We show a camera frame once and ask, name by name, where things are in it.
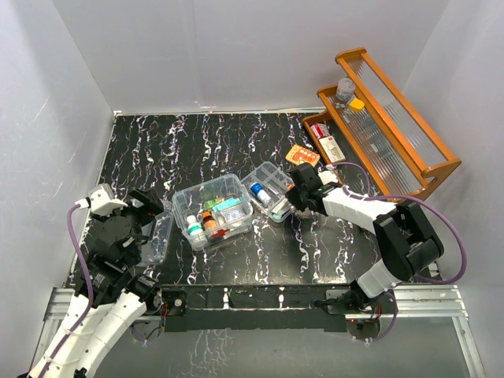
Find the yellow bottle cap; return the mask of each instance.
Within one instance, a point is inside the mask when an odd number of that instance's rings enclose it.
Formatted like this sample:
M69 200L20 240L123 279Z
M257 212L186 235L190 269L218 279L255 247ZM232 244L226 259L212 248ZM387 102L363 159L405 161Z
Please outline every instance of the yellow bottle cap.
M354 112L360 112L364 108L364 102L358 98L354 98L350 104L348 104L348 109Z

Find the orange bottle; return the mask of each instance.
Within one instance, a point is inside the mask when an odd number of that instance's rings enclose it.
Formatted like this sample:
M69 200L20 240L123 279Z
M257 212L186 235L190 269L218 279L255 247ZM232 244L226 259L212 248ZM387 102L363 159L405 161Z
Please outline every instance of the orange bottle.
M216 227L217 227L217 221L213 219L212 213L210 211L205 211L203 213L203 229L205 231L213 230Z

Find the floor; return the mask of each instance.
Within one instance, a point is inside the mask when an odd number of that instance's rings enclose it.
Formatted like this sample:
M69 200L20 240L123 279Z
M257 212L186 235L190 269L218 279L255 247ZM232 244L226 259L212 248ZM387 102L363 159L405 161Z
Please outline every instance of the floor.
M285 155L294 144L312 148L302 113L118 117L100 177L119 198L132 187L155 188L164 200L175 191L235 173L245 177L263 161L288 172ZM358 161L334 125L349 161ZM340 176L362 192L354 168ZM93 227L87 238L93 237ZM163 264L147 272L162 284L344 284L380 256L375 238L342 219L303 213L282 224L258 211L253 231L196 253L177 227Z

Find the orange box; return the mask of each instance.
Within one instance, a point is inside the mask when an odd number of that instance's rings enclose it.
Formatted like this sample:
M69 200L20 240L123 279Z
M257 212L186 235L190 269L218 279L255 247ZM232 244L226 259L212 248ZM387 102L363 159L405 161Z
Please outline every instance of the orange box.
M314 167L321 159L321 156L312 150L295 144L285 159L292 164L300 165L302 163L310 163Z

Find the blue bottle cap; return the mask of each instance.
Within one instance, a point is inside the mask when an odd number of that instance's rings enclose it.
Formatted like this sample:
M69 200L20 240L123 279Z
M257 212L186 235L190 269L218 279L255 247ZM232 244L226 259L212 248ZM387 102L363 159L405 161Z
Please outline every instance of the blue bottle cap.
M250 185L250 191L254 193L254 195L258 195L258 193L262 190L262 186L259 183L253 183Z

